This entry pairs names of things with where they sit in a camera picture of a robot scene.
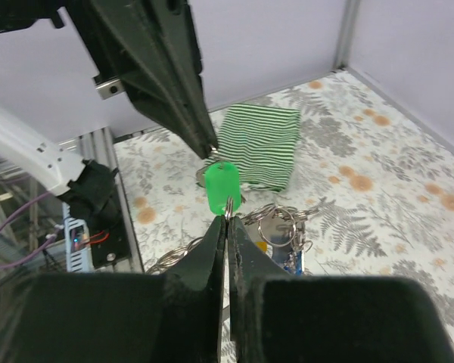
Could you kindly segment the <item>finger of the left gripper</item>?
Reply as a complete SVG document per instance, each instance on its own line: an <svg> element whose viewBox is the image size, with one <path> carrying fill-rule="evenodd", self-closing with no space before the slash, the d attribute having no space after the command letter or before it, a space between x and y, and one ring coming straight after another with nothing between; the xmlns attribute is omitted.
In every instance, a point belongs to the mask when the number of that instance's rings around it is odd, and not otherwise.
<svg viewBox="0 0 454 363"><path fill-rule="evenodd" d="M97 79L118 79L132 106L201 159L218 141L204 99L202 57L187 1L69 1Z"/></svg>

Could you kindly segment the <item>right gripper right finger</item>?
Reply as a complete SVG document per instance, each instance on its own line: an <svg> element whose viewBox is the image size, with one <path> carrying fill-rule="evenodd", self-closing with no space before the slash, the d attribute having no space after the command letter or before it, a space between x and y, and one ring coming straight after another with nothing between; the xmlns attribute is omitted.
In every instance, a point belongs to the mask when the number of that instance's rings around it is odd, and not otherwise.
<svg viewBox="0 0 454 363"><path fill-rule="evenodd" d="M239 362L454 362L427 291L383 276L296 276L229 220L231 338Z"/></svg>

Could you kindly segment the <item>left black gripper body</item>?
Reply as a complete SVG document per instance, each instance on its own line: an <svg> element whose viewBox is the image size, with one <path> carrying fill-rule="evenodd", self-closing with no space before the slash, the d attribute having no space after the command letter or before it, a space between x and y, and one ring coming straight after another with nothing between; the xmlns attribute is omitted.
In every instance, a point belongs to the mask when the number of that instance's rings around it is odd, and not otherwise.
<svg viewBox="0 0 454 363"><path fill-rule="evenodd" d="M107 55L111 36L95 8L102 1L2 1L0 0L0 33L28 29L38 20L49 20L55 29L65 27L60 9L67 12L98 75L93 78L101 98L108 99L125 91L113 62Z"/></svg>

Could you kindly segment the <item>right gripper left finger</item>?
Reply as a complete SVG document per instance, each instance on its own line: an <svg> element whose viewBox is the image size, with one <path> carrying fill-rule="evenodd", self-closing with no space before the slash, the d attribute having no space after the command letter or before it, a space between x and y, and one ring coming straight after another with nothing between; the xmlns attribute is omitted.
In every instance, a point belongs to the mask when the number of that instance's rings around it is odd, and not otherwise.
<svg viewBox="0 0 454 363"><path fill-rule="evenodd" d="M227 221L158 275L54 273L0 286L0 362L218 362Z"/></svg>

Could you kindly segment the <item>blue key tag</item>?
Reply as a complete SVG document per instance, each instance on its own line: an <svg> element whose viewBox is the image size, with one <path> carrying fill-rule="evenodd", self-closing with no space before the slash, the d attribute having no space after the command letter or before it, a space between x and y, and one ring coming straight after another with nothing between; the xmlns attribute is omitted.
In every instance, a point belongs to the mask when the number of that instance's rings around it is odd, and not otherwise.
<svg viewBox="0 0 454 363"><path fill-rule="evenodd" d="M304 257L303 242L299 238L294 238L287 244L289 237L274 236L268 244L268 255L280 265L285 271L292 275L303 275Z"/></svg>

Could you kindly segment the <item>green key tag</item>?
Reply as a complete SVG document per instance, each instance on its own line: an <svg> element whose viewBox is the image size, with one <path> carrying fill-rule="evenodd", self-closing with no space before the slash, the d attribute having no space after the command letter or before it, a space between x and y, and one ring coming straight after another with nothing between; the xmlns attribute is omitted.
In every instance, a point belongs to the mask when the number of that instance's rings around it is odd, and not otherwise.
<svg viewBox="0 0 454 363"><path fill-rule="evenodd" d="M214 146L210 146L209 158L211 161L196 171L197 184L207 192L211 213L230 219L245 202L239 170L234 163L223 159Z"/></svg>

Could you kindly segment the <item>yellow key tag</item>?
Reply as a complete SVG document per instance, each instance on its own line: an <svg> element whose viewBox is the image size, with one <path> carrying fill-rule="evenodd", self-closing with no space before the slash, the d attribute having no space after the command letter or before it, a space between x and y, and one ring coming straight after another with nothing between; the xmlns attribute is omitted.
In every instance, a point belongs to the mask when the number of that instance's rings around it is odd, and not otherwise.
<svg viewBox="0 0 454 363"><path fill-rule="evenodd" d="M268 251L268 244L264 241L257 241L256 243L256 246L263 252L263 253L267 253Z"/></svg>

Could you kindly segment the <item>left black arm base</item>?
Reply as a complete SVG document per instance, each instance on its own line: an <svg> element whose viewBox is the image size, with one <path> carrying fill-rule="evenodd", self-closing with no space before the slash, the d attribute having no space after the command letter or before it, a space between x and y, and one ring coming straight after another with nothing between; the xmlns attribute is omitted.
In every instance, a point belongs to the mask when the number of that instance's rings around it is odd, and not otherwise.
<svg viewBox="0 0 454 363"><path fill-rule="evenodd" d="M82 219L101 232L117 223L117 208L112 199L117 169L94 160L82 160L79 176L67 183L69 190L59 196L70 207L70 215Z"/></svg>

